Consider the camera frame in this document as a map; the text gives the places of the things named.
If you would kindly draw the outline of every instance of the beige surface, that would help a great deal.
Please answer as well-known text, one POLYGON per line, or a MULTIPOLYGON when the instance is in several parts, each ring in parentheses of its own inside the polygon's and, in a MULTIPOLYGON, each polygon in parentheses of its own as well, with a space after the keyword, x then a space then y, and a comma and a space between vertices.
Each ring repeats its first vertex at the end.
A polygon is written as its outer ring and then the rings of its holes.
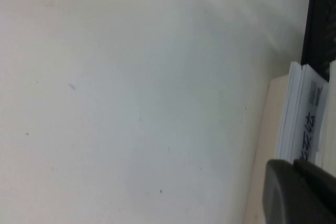
POLYGON ((248 195, 245 224, 264 223, 262 190, 264 187, 265 166, 267 161, 274 158, 275 155, 287 85, 288 75, 273 79, 269 84, 248 195))

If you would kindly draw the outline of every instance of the paper stack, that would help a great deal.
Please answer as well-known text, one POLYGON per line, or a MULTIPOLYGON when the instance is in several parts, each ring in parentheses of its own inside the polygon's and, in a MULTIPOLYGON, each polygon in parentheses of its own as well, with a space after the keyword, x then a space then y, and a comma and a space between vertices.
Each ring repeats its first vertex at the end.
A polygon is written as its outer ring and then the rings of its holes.
MULTIPOLYGON (((250 183, 245 223, 264 223, 262 196, 268 160, 281 158, 292 162, 302 158, 310 161, 311 156, 316 157, 318 150, 322 153, 325 147, 329 147, 319 144, 320 129, 316 127, 322 125, 327 93, 328 83, 309 65, 301 66, 296 62, 291 64, 288 75, 270 82, 250 183), (322 91, 324 103, 320 102, 322 91), (312 148, 315 138, 317 144, 312 148)), ((334 161, 330 165, 334 165, 336 171, 336 158, 334 161)))
POLYGON ((312 160, 336 176, 336 61, 330 64, 329 92, 324 110, 322 127, 319 134, 317 153, 312 160))

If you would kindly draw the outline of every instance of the black object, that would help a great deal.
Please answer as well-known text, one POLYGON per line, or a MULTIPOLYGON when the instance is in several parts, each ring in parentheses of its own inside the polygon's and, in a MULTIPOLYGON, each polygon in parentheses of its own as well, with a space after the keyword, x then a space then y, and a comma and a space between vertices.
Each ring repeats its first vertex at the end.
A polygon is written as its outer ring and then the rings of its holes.
POLYGON ((309 0, 301 64, 329 80, 329 63, 335 59, 336 0, 309 0))
POLYGON ((270 160, 262 199, 266 223, 336 223, 336 178, 307 161, 270 160))

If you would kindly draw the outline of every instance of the wall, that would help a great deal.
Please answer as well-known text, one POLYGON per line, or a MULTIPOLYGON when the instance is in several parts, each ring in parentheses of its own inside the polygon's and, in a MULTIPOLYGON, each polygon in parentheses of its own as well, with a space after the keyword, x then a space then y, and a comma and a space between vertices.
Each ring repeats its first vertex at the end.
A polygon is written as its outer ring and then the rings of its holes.
POLYGON ((308 0, 0 0, 3 223, 241 223, 308 0))

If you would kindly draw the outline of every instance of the small mark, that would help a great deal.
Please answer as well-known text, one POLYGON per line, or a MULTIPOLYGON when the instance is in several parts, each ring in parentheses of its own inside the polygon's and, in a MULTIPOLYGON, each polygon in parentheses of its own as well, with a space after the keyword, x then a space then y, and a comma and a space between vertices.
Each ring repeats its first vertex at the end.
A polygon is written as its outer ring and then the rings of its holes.
POLYGON ((71 87, 72 90, 76 90, 76 87, 73 84, 69 83, 68 85, 69 87, 71 87))

